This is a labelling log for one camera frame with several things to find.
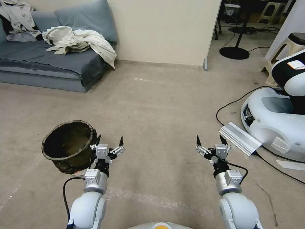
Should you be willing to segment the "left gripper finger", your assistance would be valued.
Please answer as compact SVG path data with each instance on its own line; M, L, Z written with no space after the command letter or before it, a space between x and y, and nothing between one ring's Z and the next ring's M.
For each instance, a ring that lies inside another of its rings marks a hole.
M101 138L101 135L99 135L96 139L96 142L92 145L90 145L90 148L91 150L95 150L97 148L97 146L99 145L99 142L100 142L100 138Z
M118 157L124 152L124 150L124 140L123 136L121 136L119 146L109 152L109 157Z

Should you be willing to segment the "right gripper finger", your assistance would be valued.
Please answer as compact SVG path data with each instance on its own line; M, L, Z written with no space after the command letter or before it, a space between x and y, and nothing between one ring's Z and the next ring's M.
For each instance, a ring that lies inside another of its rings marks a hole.
M199 136L196 136L196 151L201 155L201 156L207 156L211 154L211 151L208 150L207 148L203 147L201 145Z
M228 142L226 141L226 139L222 135L219 135L219 137L220 137L221 143L226 145L227 151L229 151L232 146L230 144L228 144Z

